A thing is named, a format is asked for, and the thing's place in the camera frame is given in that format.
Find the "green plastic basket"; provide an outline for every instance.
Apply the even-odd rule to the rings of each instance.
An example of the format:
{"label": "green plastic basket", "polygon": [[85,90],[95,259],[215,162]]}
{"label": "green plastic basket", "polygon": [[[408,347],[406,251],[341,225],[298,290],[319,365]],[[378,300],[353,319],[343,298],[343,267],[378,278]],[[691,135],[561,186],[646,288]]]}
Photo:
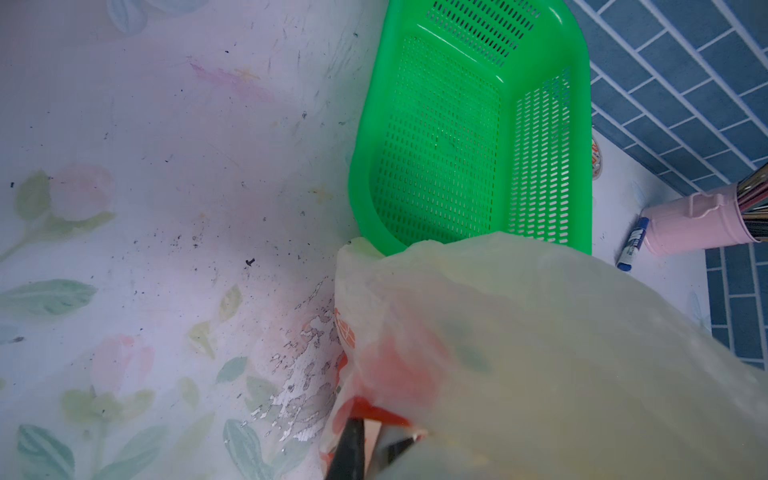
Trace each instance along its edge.
{"label": "green plastic basket", "polygon": [[390,0],[349,201],[385,255],[505,231],[591,252],[587,46],[561,0]]}

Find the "pink container handle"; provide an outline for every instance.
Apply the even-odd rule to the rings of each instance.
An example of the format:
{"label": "pink container handle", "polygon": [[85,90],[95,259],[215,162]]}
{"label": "pink container handle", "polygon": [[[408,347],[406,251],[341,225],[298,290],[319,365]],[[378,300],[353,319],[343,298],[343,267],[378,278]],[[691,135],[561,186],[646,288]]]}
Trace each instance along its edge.
{"label": "pink container handle", "polygon": [[[694,202],[694,198],[696,198],[696,196],[699,196],[699,195],[702,196],[702,197],[705,197],[705,198],[713,198],[714,202],[712,202],[712,206],[711,207],[708,207],[701,214],[694,215],[694,204],[696,203],[696,202]],[[723,196],[723,194],[710,195],[710,194],[705,194],[704,192],[696,192],[695,194],[692,194],[689,197],[687,197],[687,199],[688,199],[688,215],[687,215],[688,218],[701,218],[704,215],[706,215],[709,212],[711,212],[712,210],[715,210],[718,207],[721,207],[723,205],[727,205],[727,200]],[[706,206],[705,204],[699,205],[699,207],[701,207],[701,208],[704,208],[705,206]]]}

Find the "pink bucket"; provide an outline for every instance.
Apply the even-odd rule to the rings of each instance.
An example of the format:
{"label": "pink bucket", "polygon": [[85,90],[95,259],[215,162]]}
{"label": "pink bucket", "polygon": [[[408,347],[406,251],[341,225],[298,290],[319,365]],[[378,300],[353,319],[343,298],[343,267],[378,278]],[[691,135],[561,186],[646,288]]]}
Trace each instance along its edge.
{"label": "pink bucket", "polygon": [[645,246],[653,255],[672,255],[700,248],[756,242],[744,226],[736,184],[696,192],[643,210],[650,223]]}

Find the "translucent plastic bag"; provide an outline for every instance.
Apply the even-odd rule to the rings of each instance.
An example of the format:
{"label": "translucent plastic bag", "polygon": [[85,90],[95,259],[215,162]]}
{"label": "translucent plastic bag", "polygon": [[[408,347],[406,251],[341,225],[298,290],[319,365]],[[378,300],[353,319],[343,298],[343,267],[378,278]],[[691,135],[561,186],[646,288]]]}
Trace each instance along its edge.
{"label": "translucent plastic bag", "polygon": [[428,438],[380,478],[765,478],[768,379],[606,263],[494,233],[341,249],[350,415]]}

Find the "table surface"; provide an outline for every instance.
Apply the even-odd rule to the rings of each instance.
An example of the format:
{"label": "table surface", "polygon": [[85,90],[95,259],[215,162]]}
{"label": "table surface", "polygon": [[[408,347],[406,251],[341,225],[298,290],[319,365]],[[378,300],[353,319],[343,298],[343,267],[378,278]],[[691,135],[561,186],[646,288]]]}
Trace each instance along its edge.
{"label": "table surface", "polygon": [[[592,132],[603,154],[603,172],[593,183],[592,255],[615,264],[640,212],[680,194],[613,145]],[[640,249],[627,274],[656,290],[694,323],[710,325],[704,251],[656,257]]]}
{"label": "table surface", "polygon": [[[0,5],[0,476],[319,475],[334,257],[358,235],[346,172],[385,11]],[[594,254],[613,262],[641,205],[676,194],[601,146]],[[631,275],[707,317],[701,252],[641,253]]]}

